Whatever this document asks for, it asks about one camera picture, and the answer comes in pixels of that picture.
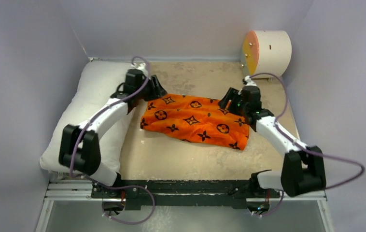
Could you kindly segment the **orange patterned pillowcase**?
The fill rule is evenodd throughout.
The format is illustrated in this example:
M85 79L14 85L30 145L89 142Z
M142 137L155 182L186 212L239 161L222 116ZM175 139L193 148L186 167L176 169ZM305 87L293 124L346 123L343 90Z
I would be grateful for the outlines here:
M140 128L190 143L244 150L250 127L244 117L218 106L218 99L167 94L149 101Z

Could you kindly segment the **white pillow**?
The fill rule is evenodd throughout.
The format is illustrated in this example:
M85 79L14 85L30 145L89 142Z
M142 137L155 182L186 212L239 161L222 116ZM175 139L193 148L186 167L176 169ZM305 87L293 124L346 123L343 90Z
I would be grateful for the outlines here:
M67 173L68 167L58 162L62 131L68 124L77 125L89 119L101 109L119 84L124 82L130 63L92 61L83 71L77 92L62 114L53 132L52 139L40 158L41 168L59 173ZM135 111L116 122L100 140L101 160L112 171L120 171L120 156L129 127L135 126Z

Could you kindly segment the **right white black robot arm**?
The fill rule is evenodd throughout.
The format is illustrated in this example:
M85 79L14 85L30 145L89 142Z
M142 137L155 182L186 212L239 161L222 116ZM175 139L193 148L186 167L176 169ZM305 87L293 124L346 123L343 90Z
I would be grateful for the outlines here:
M274 114L262 107L261 93L257 86L244 86L241 90L229 88L218 106L243 117L247 125L283 156L280 172L264 170L251 175L249 190L252 195L260 197L268 189L274 189L294 197L325 189L326 177L321 149L307 146L285 130Z

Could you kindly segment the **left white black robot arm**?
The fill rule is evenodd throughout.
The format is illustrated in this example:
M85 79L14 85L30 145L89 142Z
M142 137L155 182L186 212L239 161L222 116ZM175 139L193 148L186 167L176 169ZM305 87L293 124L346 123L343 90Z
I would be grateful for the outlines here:
M118 171L112 171L102 160L100 140L117 122L139 104L164 97L167 91L156 75L149 76L138 68L129 69L124 82L118 85L104 106L88 120L64 127L58 154L59 164L103 184L103 191L111 198L122 193Z

